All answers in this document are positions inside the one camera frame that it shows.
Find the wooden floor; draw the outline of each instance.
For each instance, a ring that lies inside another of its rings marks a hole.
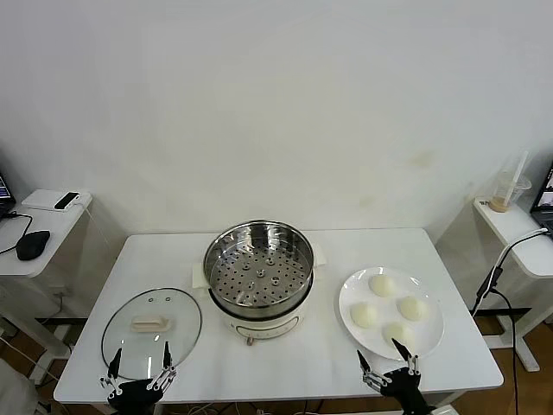
[[[499,334],[501,327],[493,317],[478,317],[477,323],[484,335]],[[73,326],[70,332],[70,339],[73,342],[79,336],[82,327]],[[518,364],[518,390],[519,408],[521,415],[546,415],[553,414],[553,328],[540,324],[526,336],[531,350],[537,357],[542,368],[540,372],[528,373],[524,370],[519,361]],[[43,352],[43,349],[24,333],[19,332],[10,340],[10,344],[20,348],[34,359]],[[455,409],[460,415],[514,415],[514,388],[512,382],[512,352],[510,349],[494,350],[493,355],[499,364],[501,372],[505,377],[505,383],[497,389],[465,393],[454,402]],[[29,376],[33,364],[20,356],[17,352],[8,348],[0,342],[0,357],[7,361],[19,373]],[[64,361],[56,361],[52,366],[52,373],[59,375],[65,367]],[[65,405],[54,402],[53,395],[55,381],[48,380],[47,383],[38,387],[39,394],[49,400],[57,409],[57,413],[68,415],[99,415],[89,405]],[[395,401],[384,398],[371,399],[329,399],[322,403],[318,400],[308,402],[308,412],[318,411],[319,413],[340,413],[340,412],[370,412],[398,409]],[[292,415],[295,412],[302,412],[305,401],[296,402],[254,402],[252,404],[238,404],[238,412],[235,405],[225,409],[224,415],[255,415],[254,406],[270,412],[273,415]],[[225,404],[217,404],[215,409],[225,408]],[[168,405],[167,414],[187,414],[189,405]]]

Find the glass lid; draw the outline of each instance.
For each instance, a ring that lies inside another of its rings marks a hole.
[[[176,367],[194,348],[200,330],[200,307],[189,294],[176,288],[145,291],[107,323],[102,357],[108,366],[121,348],[119,376],[130,380],[152,378],[162,371],[165,342]]]

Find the white plate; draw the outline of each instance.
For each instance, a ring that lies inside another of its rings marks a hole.
[[[396,283],[394,297],[379,297],[369,286],[371,277],[386,274]],[[429,306],[426,318],[420,322],[407,320],[399,312],[397,304],[404,297],[413,296],[423,300]],[[378,311],[378,323],[369,329],[363,329],[355,324],[350,316],[350,309],[356,303],[368,302]],[[349,332],[362,346],[388,359],[402,360],[398,351],[384,339],[383,328],[391,322],[402,322],[413,333],[412,354],[423,357],[430,354],[443,337],[443,314],[439,303],[429,296],[419,280],[406,272],[392,268],[376,266],[355,272],[342,285],[339,298],[340,314]]]

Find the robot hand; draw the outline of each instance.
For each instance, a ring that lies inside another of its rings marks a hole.
[[[357,351],[363,381],[383,396],[397,399],[404,409],[404,415],[430,415],[435,409],[428,406],[418,386],[421,382],[421,373],[418,371],[418,356],[411,356],[409,350],[400,342],[392,339],[397,351],[407,362],[407,367],[385,373],[384,375],[371,370],[369,363],[360,351]]]
[[[121,353],[122,349],[120,348],[108,367],[107,377],[100,378],[100,384],[103,388],[112,387],[107,401],[121,415],[148,414],[150,408],[163,397],[176,376],[176,369],[173,366],[171,353],[169,352],[169,344],[165,342],[163,370],[155,378],[133,380],[119,385]]]

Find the plastic cup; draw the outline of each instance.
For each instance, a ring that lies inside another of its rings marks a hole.
[[[514,173],[510,171],[502,171],[499,173],[496,183],[495,192],[493,193],[492,199],[490,200],[490,208],[496,212],[504,213],[509,210],[509,207],[517,202],[521,194],[526,190],[532,187],[532,183],[525,176],[520,176],[515,184],[511,198],[507,201],[505,205],[505,198],[509,193],[509,189],[512,186],[512,178]]]

